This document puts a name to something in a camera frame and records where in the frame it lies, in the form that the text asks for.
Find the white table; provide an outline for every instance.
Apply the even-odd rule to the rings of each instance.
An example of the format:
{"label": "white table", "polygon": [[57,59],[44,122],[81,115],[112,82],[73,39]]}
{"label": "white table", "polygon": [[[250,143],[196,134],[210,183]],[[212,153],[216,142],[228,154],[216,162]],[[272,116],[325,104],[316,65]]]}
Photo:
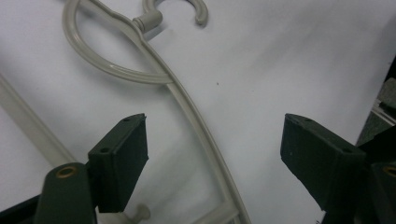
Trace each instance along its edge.
{"label": "white table", "polygon": [[[129,18],[140,0],[103,1]],[[159,5],[149,43],[201,111],[253,223],[315,223],[322,212],[280,159],[285,113],[355,143],[396,50],[390,0],[206,0],[206,28],[183,1]],[[137,203],[148,223],[189,223],[219,203],[205,155],[165,87],[110,77],[83,61],[62,30],[64,0],[0,2],[0,73],[81,162],[120,119],[147,115],[150,160]],[[112,62],[151,71],[131,43],[80,13],[86,41]],[[0,108],[0,210],[37,195],[50,165]]]}

